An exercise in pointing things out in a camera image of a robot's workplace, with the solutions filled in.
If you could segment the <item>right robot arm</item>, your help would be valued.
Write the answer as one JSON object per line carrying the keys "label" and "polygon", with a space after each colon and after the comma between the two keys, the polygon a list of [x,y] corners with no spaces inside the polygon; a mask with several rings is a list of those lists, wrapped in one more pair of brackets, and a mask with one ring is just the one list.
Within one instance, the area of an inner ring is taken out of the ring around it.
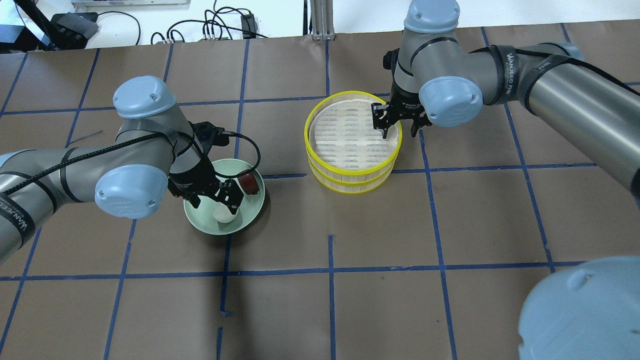
{"label": "right robot arm", "polygon": [[[402,43],[387,53],[390,100],[371,107],[387,136],[411,119],[455,127],[484,106],[518,101],[639,197],[639,93],[586,63],[571,43],[524,48],[489,45],[464,53],[455,35],[455,0],[414,0]],[[637,360],[639,257],[589,260],[557,271],[528,294],[519,315],[521,360]]]}

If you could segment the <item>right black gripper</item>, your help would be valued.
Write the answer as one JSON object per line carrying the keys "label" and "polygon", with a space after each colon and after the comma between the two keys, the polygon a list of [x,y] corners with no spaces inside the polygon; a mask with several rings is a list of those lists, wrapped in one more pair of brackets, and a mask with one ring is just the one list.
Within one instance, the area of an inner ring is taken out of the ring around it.
{"label": "right black gripper", "polygon": [[371,104],[372,125],[375,130],[382,131],[382,139],[386,140],[389,130],[399,120],[411,119],[410,136],[415,138],[420,129],[434,125],[425,113],[419,94],[407,91],[393,82],[391,85],[390,99],[382,104]]}

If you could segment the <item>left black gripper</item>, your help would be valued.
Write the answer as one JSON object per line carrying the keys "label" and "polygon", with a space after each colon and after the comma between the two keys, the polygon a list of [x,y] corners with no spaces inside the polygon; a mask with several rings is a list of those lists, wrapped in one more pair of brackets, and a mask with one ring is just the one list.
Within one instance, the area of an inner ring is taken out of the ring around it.
{"label": "left black gripper", "polygon": [[183,198],[197,209],[201,205],[199,196],[214,196],[214,201],[224,205],[233,215],[238,214],[245,197],[242,187],[234,178],[220,181],[215,168],[207,157],[201,158],[194,167],[167,176],[167,189],[175,198]]}

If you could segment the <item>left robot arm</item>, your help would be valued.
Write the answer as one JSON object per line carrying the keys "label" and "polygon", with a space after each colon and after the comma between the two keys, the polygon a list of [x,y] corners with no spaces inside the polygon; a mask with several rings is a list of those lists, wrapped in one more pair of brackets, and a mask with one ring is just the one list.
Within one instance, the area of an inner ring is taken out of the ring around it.
{"label": "left robot arm", "polygon": [[137,220],[155,214],[169,192],[194,208],[208,198],[237,214],[249,193],[242,177],[256,167],[225,174],[208,155],[240,133],[188,121],[166,82],[152,75],[124,82],[113,104],[124,120],[114,145],[1,156],[2,263],[68,204],[96,203],[106,214]]}

